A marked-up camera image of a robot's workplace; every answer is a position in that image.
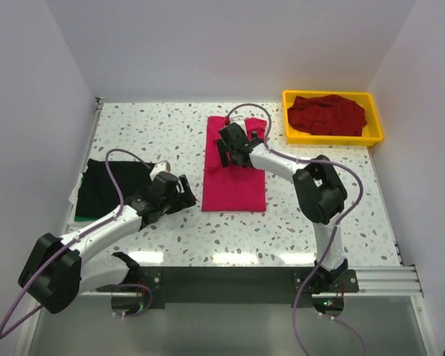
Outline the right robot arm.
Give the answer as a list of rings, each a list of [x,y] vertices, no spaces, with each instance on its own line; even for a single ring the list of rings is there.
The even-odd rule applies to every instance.
[[[336,222],[344,212],[347,191],[333,163],[323,155],[301,159],[278,153],[256,133],[247,135],[236,123],[219,130],[217,149],[224,167],[256,168],[293,184],[299,209],[314,229],[317,251],[311,287],[328,291],[340,282],[348,261]]]

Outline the folded black t shirt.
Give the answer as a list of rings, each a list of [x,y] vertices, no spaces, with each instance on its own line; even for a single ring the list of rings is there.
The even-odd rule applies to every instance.
[[[110,161],[109,166],[124,199],[151,184],[150,172],[153,163],[144,165],[141,162]],[[89,159],[84,174],[94,181],[97,207],[95,220],[97,220],[119,205],[119,196],[103,161]]]

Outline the yellow plastic bin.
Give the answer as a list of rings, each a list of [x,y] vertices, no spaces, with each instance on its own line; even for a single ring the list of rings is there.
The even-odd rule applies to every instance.
[[[335,94],[358,103],[366,114],[367,125],[361,136],[315,136],[293,129],[288,122],[288,109],[294,104],[296,96],[313,98]],[[319,90],[285,90],[282,94],[285,135],[288,143],[302,145],[359,145],[372,146],[383,140],[383,131],[378,118],[372,95],[367,92],[319,91]]]

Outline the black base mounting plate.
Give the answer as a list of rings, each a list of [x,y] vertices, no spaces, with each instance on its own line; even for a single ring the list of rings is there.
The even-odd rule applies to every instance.
[[[167,303],[292,305],[311,267],[132,267],[119,284],[152,309]]]

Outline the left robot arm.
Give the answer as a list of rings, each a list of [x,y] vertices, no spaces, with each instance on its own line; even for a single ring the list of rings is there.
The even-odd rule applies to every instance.
[[[82,293],[122,283],[135,266],[126,257],[98,260],[97,254],[196,202],[186,176],[161,171],[142,194],[128,197],[123,205],[83,229],[62,237],[44,234],[38,238],[19,276],[19,286],[51,314],[59,313]]]

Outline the dark red t shirt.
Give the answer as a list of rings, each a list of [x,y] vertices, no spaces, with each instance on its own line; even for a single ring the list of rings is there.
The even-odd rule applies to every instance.
[[[287,114],[293,129],[315,136],[361,136],[367,125],[365,110],[358,103],[335,94],[296,96]]]

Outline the white folded t shirt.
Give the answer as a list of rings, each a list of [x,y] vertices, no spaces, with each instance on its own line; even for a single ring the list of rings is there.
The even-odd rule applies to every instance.
[[[82,181],[83,181],[83,173],[81,173],[81,174],[78,176],[78,179],[77,179],[77,181],[76,181],[76,184],[74,185],[74,187],[73,187],[73,189],[72,189],[72,191],[71,191],[71,193],[70,193],[70,196],[68,197],[68,201],[69,201],[69,203],[70,203],[72,206],[74,206],[74,205],[76,204],[77,200],[78,200],[79,189],[80,189],[81,186],[82,186]]]

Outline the pink t shirt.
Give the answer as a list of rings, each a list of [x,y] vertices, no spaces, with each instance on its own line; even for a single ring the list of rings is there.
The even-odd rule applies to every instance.
[[[266,174],[255,168],[222,166],[217,150],[219,130],[228,120],[210,116],[206,126],[205,161],[202,185],[204,212],[266,211]]]

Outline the aluminium table frame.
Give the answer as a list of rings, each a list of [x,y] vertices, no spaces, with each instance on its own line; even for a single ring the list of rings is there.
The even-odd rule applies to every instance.
[[[223,115],[231,103],[116,103],[97,109],[88,157],[114,159],[137,154],[166,159],[185,174],[202,196],[205,128],[211,115]],[[272,118],[271,146],[300,156],[325,154],[348,165],[360,177],[343,174],[350,198],[363,199],[343,221],[343,248],[357,272],[360,290],[345,293],[338,321],[314,309],[291,310],[284,304],[170,303],[138,317],[121,319],[110,311],[117,293],[90,292],[59,314],[41,312],[25,326],[20,355],[300,355],[302,339],[313,355],[428,355],[421,285],[415,268],[401,261],[369,150],[355,146],[290,145],[283,107],[268,102],[242,108],[247,116]],[[300,213],[289,184],[266,176],[266,211],[211,212],[199,206],[165,217],[154,226],[121,239],[96,256],[106,261],[122,251],[144,266],[206,267],[223,271],[264,272],[311,266],[314,233]]]

